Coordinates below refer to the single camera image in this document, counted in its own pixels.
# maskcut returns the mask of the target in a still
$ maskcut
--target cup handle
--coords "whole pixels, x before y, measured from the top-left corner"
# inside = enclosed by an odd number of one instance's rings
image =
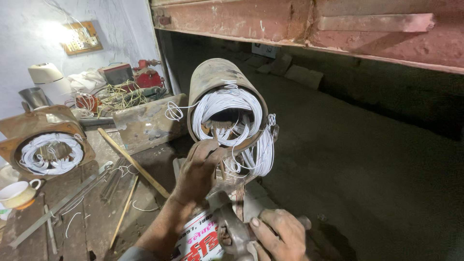
[[[32,183],[34,183],[34,182],[36,182],[36,181],[38,182],[38,184],[37,184],[36,187],[33,187]],[[31,185],[31,187],[32,187],[33,189],[37,190],[38,188],[40,188],[40,185],[42,184],[42,181],[39,180],[38,178],[36,178],[36,179],[31,180],[31,181],[29,182],[29,184]]]

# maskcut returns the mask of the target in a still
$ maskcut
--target forearm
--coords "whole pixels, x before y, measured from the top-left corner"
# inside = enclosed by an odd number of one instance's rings
[[[195,202],[182,204],[172,196],[169,197],[160,214],[135,246],[151,251],[159,258],[168,258],[194,208]]]

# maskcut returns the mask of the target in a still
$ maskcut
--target white teacup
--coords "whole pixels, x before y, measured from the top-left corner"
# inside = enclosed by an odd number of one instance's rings
[[[35,194],[41,184],[41,180],[33,179],[30,182],[20,181],[8,185],[0,190],[0,203],[7,209],[25,209],[34,203]]]

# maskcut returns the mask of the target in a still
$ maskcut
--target white wall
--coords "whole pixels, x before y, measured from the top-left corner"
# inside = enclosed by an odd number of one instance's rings
[[[112,62],[128,62],[136,66],[140,59],[160,59],[147,0],[56,2],[79,21],[92,21],[103,50],[68,56],[58,42],[50,41],[43,34],[50,22],[65,23],[62,13],[47,6],[43,0],[2,1],[0,118],[24,112],[18,91],[33,87],[27,71],[31,65],[53,63],[64,75],[70,75]],[[163,76],[160,66],[155,69]]]

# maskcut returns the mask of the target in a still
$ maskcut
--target sleeve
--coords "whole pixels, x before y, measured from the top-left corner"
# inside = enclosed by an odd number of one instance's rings
[[[148,250],[130,247],[118,261],[157,261],[155,255]]]

